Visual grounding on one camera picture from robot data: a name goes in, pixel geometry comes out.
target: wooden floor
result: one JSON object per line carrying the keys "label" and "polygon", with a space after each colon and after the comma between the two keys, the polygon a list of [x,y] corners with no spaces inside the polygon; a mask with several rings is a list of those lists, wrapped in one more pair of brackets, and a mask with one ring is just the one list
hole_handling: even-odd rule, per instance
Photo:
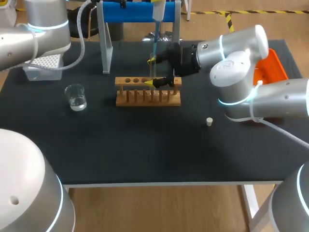
{"label": "wooden floor", "polygon": [[[192,11],[306,10],[307,0],[192,0]],[[69,3],[71,7],[78,3]],[[19,13],[19,22],[26,20]],[[233,14],[235,30],[261,24],[270,39],[285,39],[301,73],[308,76],[309,14]],[[165,24],[171,30],[171,24]],[[125,24],[125,40],[140,41],[153,24]],[[228,33],[219,15],[183,15],[184,40],[210,40]],[[0,74],[0,87],[6,75]],[[261,205],[271,185],[255,186]],[[76,232],[246,232],[246,214],[237,186],[73,189]]]}

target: black table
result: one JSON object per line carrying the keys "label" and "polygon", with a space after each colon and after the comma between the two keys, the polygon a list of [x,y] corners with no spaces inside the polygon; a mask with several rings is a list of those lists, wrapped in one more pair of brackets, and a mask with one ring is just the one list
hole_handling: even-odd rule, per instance
{"label": "black table", "polygon": [[[65,64],[78,57],[79,46],[72,43]],[[270,47],[288,76],[301,78],[286,43],[270,41]],[[181,107],[116,107],[115,76],[149,75],[151,49],[148,42],[114,43],[110,75],[102,75],[96,42],[86,43],[83,61],[61,81],[29,82],[22,69],[10,71],[0,93],[0,128],[36,143],[66,185],[275,182],[308,159],[305,148],[271,128],[228,120],[208,74],[183,78]],[[158,68],[158,75],[168,70]],[[72,111],[64,95],[73,83],[85,87],[82,112]],[[211,127],[207,117],[214,119]],[[278,125],[309,141],[308,120],[285,118]]]}

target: wooden test tube rack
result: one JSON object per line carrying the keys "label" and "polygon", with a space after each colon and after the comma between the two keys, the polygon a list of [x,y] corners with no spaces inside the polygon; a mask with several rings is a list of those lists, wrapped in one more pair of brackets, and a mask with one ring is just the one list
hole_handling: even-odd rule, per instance
{"label": "wooden test tube rack", "polygon": [[116,77],[117,91],[116,106],[180,106],[181,77],[174,77],[173,90],[124,90],[124,87],[147,86],[144,82],[149,77]]}

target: white table frame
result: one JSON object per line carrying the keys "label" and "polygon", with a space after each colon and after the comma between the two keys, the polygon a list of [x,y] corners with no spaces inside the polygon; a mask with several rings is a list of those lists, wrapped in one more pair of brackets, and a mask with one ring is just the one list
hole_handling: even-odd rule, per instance
{"label": "white table frame", "polygon": [[142,187],[142,186],[215,186],[215,185],[241,185],[245,207],[249,219],[250,232],[261,232],[268,224],[269,220],[273,221],[269,204],[272,193],[265,200],[261,208],[257,203],[253,185],[258,184],[280,184],[282,181],[254,181],[254,182],[154,182],[154,183],[115,183],[115,184],[82,184],[82,185],[64,185],[67,191],[70,188],[104,188],[104,187]]}
{"label": "white table frame", "polygon": [[184,4],[187,11],[187,21],[190,21],[192,0],[184,0]]}

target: blue cylinder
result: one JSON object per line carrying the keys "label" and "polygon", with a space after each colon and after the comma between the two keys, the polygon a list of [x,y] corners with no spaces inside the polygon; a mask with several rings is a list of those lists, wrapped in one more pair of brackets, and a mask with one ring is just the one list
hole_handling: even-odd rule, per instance
{"label": "blue cylinder", "polygon": [[[154,4],[149,2],[127,2],[120,8],[116,2],[103,2],[104,22],[106,23],[152,23]],[[175,3],[167,2],[163,22],[175,21]]]}

